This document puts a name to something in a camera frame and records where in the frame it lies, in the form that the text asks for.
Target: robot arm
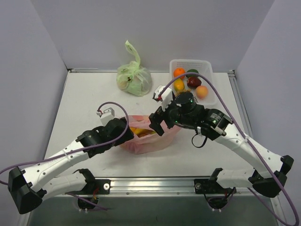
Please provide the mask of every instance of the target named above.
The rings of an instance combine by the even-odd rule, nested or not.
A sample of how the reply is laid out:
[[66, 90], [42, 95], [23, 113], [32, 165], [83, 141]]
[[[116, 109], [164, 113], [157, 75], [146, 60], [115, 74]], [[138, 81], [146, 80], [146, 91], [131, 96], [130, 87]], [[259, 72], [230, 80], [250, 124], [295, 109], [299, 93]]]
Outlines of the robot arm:
[[281, 191], [259, 157], [247, 143], [247, 139], [255, 145], [282, 185], [286, 182], [286, 174], [292, 167], [293, 158], [288, 155], [280, 156], [272, 153], [248, 135], [246, 135], [245, 140], [230, 117], [220, 110], [205, 109], [204, 106], [196, 104], [191, 93], [184, 92], [174, 98], [171, 94], [172, 90], [168, 88], [164, 92], [166, 95], [162, 95], [158, 99], [156, 97], [159, 97], [161, 90], [162, 87], [159, 87], [155, 91], [154, 99], [162, 101], [162, 106], [149, 117], [150, 127], [160, 136], [164, 133], [160, 125], [162, 121], [165, 121], [169, 129], [174, 125], [193, 129], [197, 134], [228, 147], [253, 166], [253, 169], [246, 170], [216, 168], [210, 180], [216, 181], [223, 188], [253, 187], [258, 193], [270, 198], [275, 197]]
[[93, 192], [96, 189], [96, 180], [88, 169], [80, 169], [63, 177], [58, 175], [81, 161], [134, 138], [132, 131], [128, 128], [125, 134], [114, 143], [85, 149], [85, 147], [116, 139], [126, 128], [126, 119], [114, 118], [114, 111], [111, 108], [98, 115], [101, 117], [103, 126], [85, 131], [63, 150], [49, 157], [49, 160], [52, 160], [24, 169], [16, 167], [9, 172], [8, 190], [20, 214], [32, 211], [42, 201], [58, 194], [70, 191]]

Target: plastic bag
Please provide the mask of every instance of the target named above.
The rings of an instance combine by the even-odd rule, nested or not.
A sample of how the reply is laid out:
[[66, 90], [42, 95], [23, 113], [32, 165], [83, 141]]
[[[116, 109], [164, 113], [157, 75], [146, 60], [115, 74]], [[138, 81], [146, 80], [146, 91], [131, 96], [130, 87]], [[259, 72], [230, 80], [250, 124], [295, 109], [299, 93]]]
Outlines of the plastic bag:
[[144, 96], [151, 89], [151, 73], [140, 66], [140, 57], [128, 41], [126, 41], [126, 49], [135, 56], [136, 61], [131, 61], [128, 65], [122, 65], [117, 69], [117, 86], [125, 92]]
[[[129, 126], [134, 128], [141, 129], [151, 129], [149, 127], [150, 120], [146, 115], [130, 115], [129, 116]], [[163, 136], [159, 136], [156, 134], [146, 135], [144, 137], [138, 137], [134, 134], [134, 139], [131, 139], [120, 146], [130, 153], [134, 154], [143, 154], [147, 152], [154, 152], [158, 150], [162, 150], [169, 146], [173, 141], [177, 132], [180, 131], [180, 127], [174, 126], [171, 129], [167, 128], [167, 125], [163, 121], [161, 126], [165, 133]]]

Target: white plastic container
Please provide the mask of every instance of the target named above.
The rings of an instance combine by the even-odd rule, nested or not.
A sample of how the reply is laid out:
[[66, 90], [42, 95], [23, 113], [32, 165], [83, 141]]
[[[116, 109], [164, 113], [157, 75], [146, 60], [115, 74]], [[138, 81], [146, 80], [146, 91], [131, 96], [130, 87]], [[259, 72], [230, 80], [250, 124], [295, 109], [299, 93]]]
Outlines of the white plastic container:
[[[174, 70], [178, 67], [184, 68], [185, 71], [188, 71], [190, 69], [196, 69], [199, 74], [205, 76], [212, 84], [215, 86], [214, 78], [213, 78], [213, 72], [212, 72], [212, 66], [211, 63], [204, 60], [185, 60], [185, 59], [178, 59], [178, 60], [172, 60], [169, 65], [169, 73], [171, 75], [171, 78], [174, 78]], [[204, 99], [199, 99], [195, 95], [195, 90], [192, 89], [191, 93], [196, 97], [198, 104], [200, 105], [215, 105], [217, 102], [217, 96], [215, 92], [212, 90], [210, 85], [202, 78], [199, 77], [199, 79], [202, 81], [202, 86], [206, 86], [208, 88], [208, 96], [206, 96]], [[187, 86], [187, 78], [185, 77], [183, 79], [183, 82], [185, 84], [185, 89], [189, 89]]]

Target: gray floor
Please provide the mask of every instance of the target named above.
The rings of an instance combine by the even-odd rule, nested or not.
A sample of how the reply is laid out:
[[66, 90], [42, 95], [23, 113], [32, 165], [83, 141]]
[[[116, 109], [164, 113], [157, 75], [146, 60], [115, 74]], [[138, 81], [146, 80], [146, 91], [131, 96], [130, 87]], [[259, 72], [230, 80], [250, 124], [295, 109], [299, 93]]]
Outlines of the gray floor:
[[221, 213], [198, 197], [102, 198], [109, 211], [79, 213], [76, 199], [55, 197], [31, 213], [27, 226], [276, 226], [274, 217], [253, 196], [234, 197]]

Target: screw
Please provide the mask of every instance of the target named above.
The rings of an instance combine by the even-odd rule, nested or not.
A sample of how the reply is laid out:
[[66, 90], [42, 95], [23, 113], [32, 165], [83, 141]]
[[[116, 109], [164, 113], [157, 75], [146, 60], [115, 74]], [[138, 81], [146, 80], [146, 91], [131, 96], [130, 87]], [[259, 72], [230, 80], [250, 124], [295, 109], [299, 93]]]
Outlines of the screw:
[[201, 189], [201, 184], [200, 183], [196, 183], [195, 188], [198, 189], [198, 190]]
[[104, 184], [103, 188], [104, 188], [104, 190], [108, 191], [110, 189], [110, 185], [109, 184]]

